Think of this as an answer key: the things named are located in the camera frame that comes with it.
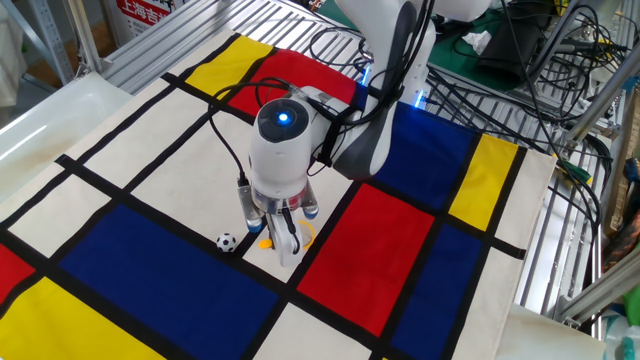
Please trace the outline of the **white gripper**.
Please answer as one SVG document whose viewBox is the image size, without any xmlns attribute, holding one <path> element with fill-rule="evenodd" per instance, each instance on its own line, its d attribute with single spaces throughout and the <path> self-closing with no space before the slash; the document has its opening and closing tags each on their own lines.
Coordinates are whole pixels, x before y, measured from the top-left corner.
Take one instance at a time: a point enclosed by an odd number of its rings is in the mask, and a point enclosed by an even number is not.
<svg viewBox="0 0 640 360">
<path fill-rule="evenodd" d="M 284 209 L 281 214 L 267 214 L 270 238 L 282 267 L 296 267 L 303 257 L 303 238 L 294 214 Z"/>
</svg>

